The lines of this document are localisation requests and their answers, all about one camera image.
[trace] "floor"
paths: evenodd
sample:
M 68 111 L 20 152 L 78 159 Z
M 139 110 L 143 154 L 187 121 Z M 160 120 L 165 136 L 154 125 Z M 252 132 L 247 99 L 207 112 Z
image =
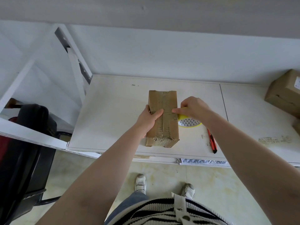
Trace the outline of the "floor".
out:
M 92 158 L 57 151 L 44 199 L 63 194 L 93 161 Z M 171 197 L 171 192 L 179 193 L 184 183 L 188 182 L 195 187 L 195 201 L 212 208 L 228 221 L 244 225 L 270 225 L 259 205 L 231 168 L 132 162 L 110 212 L 132 193 L 134 180 L 139 173 L 146 175 L 147 195 L 150 198 Z M 12 225 L 35 224 L 50 207 L 51 205 L 34 207 L 31 212 L 13 221 Z

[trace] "cardboard box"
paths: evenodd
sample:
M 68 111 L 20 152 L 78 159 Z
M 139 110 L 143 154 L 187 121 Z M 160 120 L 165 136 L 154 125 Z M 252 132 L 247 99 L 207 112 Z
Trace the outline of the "cardboard box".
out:
M 300 118 L 300 72 L 289 70 L 273 81 L 265 101 Z
M 300 123 L 294 125 L 293 127 L 294 127 L 294 129 L 296 130 L 296 132 L 297 132 L 297 133 L 299 134 L 299 136 L 300 136 Z
M 177 92 L 150 90 L 148 105 L 151 113 L 163 109 L 163 115 L 147 133 L 146 146 L 172 147 L 179 140 L 178 115 L 172 113 L 177 108 Z

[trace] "black and white striped sweater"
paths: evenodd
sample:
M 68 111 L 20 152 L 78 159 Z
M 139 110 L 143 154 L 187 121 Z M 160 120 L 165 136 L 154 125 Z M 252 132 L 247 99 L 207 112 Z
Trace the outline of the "black and white striped sweater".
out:
M 186 199 L 186 210 L 193 224 L 231 225 L 220 215 L 196 201 Z M 179 225 L 174 198 L 142 201 L 115 216 L 108 225 Z

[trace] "white sneaker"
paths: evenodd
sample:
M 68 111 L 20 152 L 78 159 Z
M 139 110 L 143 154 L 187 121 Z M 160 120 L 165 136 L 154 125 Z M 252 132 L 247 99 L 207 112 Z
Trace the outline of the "white sneaker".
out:
M 194 186 L 190 183 L 187 183 L 182 189 L 181 196 L 192 200 L 194 198 L 194 195 L 195 195 Z
M 134 191 L 138 191 L 146 195 L 146 185 L 146 176 L 144 174 L 139 174 L 135 179 Z

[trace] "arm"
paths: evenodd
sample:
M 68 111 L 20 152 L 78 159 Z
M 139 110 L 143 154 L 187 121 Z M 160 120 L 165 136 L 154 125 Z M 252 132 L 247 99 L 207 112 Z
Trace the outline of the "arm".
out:
M 181 103 L 185 106 L 172 112 L 199 120 L 212 132 L 232 169 L 270 222 L 298 224 L 300 172 L 213 112 L 201 99 L 189 97 Z
M 151 115 L 147 105 L 136 124 L 74 181 L 37 225 L 103 224 L 141 139 L 162 113 Z

